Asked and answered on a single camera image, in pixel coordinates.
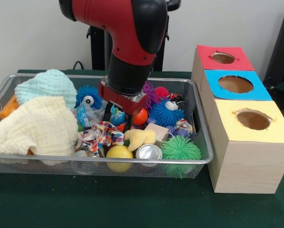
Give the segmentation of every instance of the orange ball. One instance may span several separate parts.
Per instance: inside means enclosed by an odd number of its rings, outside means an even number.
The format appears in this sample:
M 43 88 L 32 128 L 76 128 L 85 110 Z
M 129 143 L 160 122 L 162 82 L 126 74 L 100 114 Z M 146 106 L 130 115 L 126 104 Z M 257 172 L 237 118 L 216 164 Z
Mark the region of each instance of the orange ball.
M 133 125 L 141 126 L 148 118 L 148 113 L 145 108 L 143 108 L 137 115 L 133 117 Z

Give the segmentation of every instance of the blue square panel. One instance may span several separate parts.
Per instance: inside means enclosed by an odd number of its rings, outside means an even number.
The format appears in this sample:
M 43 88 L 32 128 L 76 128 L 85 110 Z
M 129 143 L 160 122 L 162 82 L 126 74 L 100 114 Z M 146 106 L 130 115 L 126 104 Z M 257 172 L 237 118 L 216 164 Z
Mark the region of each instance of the blue square panel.
M 215 97 L 228 100 L 272 101 L 255 71 L 205 70 L 205 74 Z

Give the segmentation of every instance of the metal basket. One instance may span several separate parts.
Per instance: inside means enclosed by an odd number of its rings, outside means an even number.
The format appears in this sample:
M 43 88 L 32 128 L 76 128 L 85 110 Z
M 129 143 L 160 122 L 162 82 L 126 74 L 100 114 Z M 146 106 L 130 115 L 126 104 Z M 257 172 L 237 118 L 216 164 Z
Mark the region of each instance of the metal basket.
M 35 74 L 11 75 L 0 85 L 0 109 L 14 95 L 14 89 Z M 69 76 L 76 89 L 86 84 L 98 86 L 100 76 Z M 204 164 L 213 158 L 213 150 L 205 124 L 200 97 L 196 85 L 186 79 L 149 78 L 154 87 L 163 86 L 172 93 L 182 96 L 187 102 L 185 119 L 194 127 L 192 140 L 200 148 L 202 158 L 192 160 L 145 160 L 145 159 L 113 159 L 89 157 L 60 156 L 25 156 L 0 154 L 0 172 L 32 173 L 32 174 L 62 174 L 62 175 L 98 175 L 98 176 L 131 176 L 131 177 L 179 177 L 195 178 Z M 107 163 L 117 162 L 120 169 L 130 166 L 126 172 L 113 172 Z

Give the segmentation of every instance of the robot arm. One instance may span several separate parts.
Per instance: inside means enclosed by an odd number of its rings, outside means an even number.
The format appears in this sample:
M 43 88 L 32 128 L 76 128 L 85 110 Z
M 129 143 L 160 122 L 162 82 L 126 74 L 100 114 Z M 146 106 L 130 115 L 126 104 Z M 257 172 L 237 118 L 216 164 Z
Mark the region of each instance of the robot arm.
M 142 87 L 152 71 L 167 23 L 166 0 L 59 0 L 62 13 L 72 21 L 107 30 L 113 39 L 108 76 L 99 85 L 100 96 L 110 108 L 117 105 L 132 117 L 145 106 Z M 180 0 L 170 1 L 170 8 Z

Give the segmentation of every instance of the purple spiky ball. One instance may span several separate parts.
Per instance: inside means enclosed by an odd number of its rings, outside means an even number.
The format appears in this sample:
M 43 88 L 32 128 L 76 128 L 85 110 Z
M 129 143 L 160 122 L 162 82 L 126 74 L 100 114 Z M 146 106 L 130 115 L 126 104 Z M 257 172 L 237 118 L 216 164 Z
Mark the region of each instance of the purple spiky ball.
M 147 101 L 145 108 L 150 110 L 153 104 L 159 104 L 158 96 L 155 94 L 155 90 L 149 82 L 145 82 L 143 86 L 143 92 L 147 94 Z

